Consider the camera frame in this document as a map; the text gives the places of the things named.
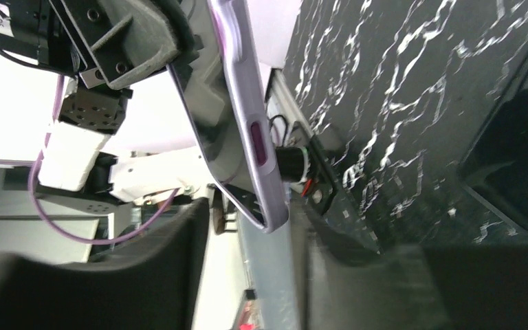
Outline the pink-edged dark smartphone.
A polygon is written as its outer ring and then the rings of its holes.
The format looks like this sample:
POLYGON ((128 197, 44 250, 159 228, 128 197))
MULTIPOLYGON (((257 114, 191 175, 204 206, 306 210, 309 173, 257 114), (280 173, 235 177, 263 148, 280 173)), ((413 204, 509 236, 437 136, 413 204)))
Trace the pink-edged dark smartphone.
POLYGON ((169 64, 197 144, 216 187, 260 229, 268 227, 256 198, 206 1, 175 1, 183 43, 169 64))

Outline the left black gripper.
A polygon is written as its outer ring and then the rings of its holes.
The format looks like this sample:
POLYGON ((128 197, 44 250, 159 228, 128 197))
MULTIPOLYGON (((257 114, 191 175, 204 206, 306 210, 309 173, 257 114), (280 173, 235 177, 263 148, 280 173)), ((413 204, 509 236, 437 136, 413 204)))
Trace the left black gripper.
POLYGON ((120 90, 199 56, 196 1, 0 1, 0 55, 120 90))

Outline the lavender smartphone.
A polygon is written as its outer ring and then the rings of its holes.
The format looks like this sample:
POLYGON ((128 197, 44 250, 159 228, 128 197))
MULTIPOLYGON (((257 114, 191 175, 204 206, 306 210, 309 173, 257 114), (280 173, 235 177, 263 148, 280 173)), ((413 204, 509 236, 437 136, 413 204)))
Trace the lavender smartphone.
POLYGON ((241 161, 217 185, 264 233, 283 226, 289 211, 270 134, 263 86, 245 1, 209 1, 223 71, 241 142, 241 161))

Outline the white smartphone dark screen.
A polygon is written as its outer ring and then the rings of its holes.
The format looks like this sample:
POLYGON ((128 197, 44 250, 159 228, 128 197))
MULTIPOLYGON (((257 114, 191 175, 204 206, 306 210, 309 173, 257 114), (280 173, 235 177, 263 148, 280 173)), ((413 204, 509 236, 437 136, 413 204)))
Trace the white smartphone dark screen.
POLYGON ((528 59, 459 171, 467 190, 528 232, 528 59))

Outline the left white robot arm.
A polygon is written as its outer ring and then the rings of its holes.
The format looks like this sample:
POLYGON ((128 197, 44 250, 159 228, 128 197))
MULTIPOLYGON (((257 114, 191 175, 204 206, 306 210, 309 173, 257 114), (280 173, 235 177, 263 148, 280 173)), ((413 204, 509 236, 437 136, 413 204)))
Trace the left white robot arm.
POLYGON ((168 72, 186 86, 205 21, 205 1, 0 1, 0 55, 69 78, 30 176, 39 199, 105 214, 206 195, 213 180, 196 146, 106 148, 126 119, 133 84, 168 72))

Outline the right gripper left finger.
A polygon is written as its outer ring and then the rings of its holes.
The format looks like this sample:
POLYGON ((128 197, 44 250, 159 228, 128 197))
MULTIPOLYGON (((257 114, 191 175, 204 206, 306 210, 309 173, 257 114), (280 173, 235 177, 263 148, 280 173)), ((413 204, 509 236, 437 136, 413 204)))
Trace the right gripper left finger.
POLYGON ((190 329, 209 226, 200 198, 99 262, 0 253, 0 329, 190 329))

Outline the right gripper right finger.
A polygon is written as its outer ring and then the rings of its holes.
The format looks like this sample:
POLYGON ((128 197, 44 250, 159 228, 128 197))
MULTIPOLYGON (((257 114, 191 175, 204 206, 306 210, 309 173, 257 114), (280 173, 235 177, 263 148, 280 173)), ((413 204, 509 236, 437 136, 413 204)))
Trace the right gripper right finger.
POLYGON ((307 329, 528 329, 528 246, 401 245, 374 254, 300 200, 307 329))

